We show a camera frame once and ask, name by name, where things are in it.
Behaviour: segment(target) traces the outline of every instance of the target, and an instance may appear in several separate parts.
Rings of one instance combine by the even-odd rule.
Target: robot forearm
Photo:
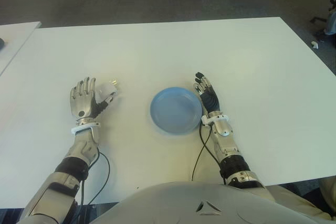
[[[78,132],[65,158],[26,206],[20,223],[34,215],[49,217],[51,223],[63,223],[67,216],[71,219],[79,184],[88,177],[90,164],[98,154],[97,146],[90,128]]]
[[[239,151],[228,117],[221,111],[213,111],[202,117],[203,124],[211,125],[211,138],[220,163],[221,176],[225,183],[238,188],[263,187],[255,173],[251,172]]]

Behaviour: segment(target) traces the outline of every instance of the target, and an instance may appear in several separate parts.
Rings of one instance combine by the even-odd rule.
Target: black fingertip
[[[200,72],[197,72],[197,74],[196,74],[196,77],[199,78],[199,79],[201,79],[203,76],[204,76],[204,74],[202,74]]]

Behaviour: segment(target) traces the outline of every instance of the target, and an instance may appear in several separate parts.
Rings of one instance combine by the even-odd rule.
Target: white object in hand
[[[117,81],[109,81],[106,83],[103,83],[102,85],[99,85],[96,88],[96,92],[99,94],[99,98],[104,101],[107,97],[109,97],[112,93],[117,94],[118,91],[115,87],[117,84]]]

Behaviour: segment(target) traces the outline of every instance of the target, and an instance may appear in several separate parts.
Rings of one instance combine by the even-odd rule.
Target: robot
[[[121,201],[92,223],[330,223],[275,202],[252,172],[234,142],[228,117],[207,78],[196,74],[194,88],[206,114],[202,123],[210,128],[222,185],[175,182],[149,187]],[[24,209],[19,224],[75,223],[75,195],[99,155],[100,123],[96,117],[113,101],[110,93],[96,102],[95,78],[85,78],[70,91],[76,118],[75,142]]]

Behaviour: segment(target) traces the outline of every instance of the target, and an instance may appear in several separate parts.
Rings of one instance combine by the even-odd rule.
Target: small white object
[[[316,41],[312,41],[311,44],[313,45],[313,48],[319,49],[319,44]]]
[[[96,88],[96,92],[99,94],[99,98],[104,101],[107,97],[109,97],[111,94],[117,94],[118,91],[115,87],[117,84],[117,81],[109,81],[106,83],[103,83],[102,85],[99,85]]]

